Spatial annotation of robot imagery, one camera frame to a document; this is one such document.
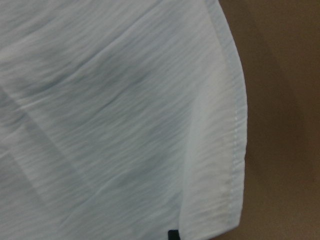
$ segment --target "white cloth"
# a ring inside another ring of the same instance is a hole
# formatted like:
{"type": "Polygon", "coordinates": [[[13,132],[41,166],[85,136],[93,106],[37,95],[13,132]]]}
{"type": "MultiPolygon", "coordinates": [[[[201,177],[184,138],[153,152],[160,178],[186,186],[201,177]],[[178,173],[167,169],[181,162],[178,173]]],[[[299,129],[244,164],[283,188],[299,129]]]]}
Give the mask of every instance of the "white cloth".
{"type": "Polygon", "coordinates": [[[246,131],[218,1],[1,1],[1,240],[226,232],[246,131]]]}

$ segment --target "fabric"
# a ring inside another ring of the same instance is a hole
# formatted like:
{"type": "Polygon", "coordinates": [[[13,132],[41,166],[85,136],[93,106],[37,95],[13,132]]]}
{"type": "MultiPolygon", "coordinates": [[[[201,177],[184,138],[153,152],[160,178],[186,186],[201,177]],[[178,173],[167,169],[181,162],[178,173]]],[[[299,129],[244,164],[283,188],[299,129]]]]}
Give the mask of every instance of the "fabric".
{"type": "Polygon", "coordinates": [[[0,239],[226,232],[246,126],[217,1],[1,1],[0,239]]]}

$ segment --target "brown background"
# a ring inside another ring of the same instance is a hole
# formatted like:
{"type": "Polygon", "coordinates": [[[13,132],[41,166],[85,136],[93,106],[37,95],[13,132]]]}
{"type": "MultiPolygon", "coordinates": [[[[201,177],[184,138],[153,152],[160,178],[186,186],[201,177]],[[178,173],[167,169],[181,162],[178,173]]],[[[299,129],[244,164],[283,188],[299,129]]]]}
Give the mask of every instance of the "brown background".
{"type": "Polygon", "coordinates": [[[241,58],[240,226],[217,240],[320,240],[320,1],[220,0],[241,58]]]}

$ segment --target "small black object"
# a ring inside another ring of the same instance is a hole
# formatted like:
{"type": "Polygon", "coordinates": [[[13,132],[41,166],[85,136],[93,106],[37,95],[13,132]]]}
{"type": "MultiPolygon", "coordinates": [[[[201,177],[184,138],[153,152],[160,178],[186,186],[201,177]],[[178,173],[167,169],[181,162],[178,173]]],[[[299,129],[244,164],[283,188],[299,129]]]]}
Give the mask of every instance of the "small black object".
{"type": "Polygon", "coordinates": [[[178,230],[169,230],[168,231],[168,240],[180,240],[178,230]]]}

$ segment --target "white fabric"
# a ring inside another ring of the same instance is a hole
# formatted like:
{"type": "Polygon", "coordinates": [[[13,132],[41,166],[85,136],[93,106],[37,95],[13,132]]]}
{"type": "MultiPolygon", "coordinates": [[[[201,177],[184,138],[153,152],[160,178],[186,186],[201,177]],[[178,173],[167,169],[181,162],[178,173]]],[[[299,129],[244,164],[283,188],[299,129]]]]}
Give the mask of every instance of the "white fabric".
{"type": "Polygon", "coordinates": [[[241,64],[215,0],[0,2],[0,239],[239,223],[241,64]]]}

